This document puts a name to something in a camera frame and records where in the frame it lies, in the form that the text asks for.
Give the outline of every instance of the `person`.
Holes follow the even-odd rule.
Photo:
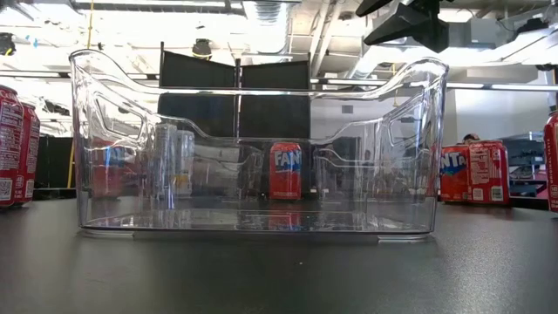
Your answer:
[[[469,144],[475,142],[476,140],[480,140],[479,135],[477,135],[475,133],[469,133],[469,134],[467,134],[463,137],[463,144],[469,145]]]

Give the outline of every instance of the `metal pole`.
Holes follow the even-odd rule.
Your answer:
[[[333,24],[339,19],[339,14],[341,14],[341,4],[335,3],[333,13],[331,13],[331,22],[328,25],[327,31],[325,31],[325,35],[323,35],[322,46],[320,47],[320,52],[317,55],[317,60],[312,66],[312,76],[316,76],[320,72],[323,57],[325,57],[325,52],[330,46],[331,36],[333,35]]]

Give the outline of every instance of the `can lid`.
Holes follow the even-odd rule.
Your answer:
[[[6,86],[6,85],[0,85],[0,89],[3,89],[3,90],[8,91],[8,92],[13,92],[14,95],[17,96],[16,90],[13,89],[13,88],[11,88],[11,87],[8,87],[8,86]]]

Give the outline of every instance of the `white wall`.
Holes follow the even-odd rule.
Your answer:
[[[539,72],[539,78],[530,84],[545,85],[544,73]],[[546,92],[456,90],[454,94],[455,113],[448,108],[448,99],[451,97],[446,98],[445,132],[452,133],[451,124],[455,121],[456,142],[468,133],[477,133],[484,140],[493,140],[529,131],[539,132],[548,119]],[[445,135],[445,145],[451,145],[453,141],[449,134],[448,138]]]
[[[442,146],[454,145],[459,141],[455,100],[455,90],[448,90],[446,93],[446,107],[444,108]]]

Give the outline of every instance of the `yellow pole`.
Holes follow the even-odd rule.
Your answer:
[[[87,49],[91,48],[91,33],[93,30],[93,0],[91,0],[91,6],[89,7],[89,27],[87,28]],[[71,188],[71,176],[73,175],[71,166],[73,165],[73,154],[74,154],[74,141],[71,142],[71,151],[70,151],[70,166],[68,166],[68,184],[67,188]]]

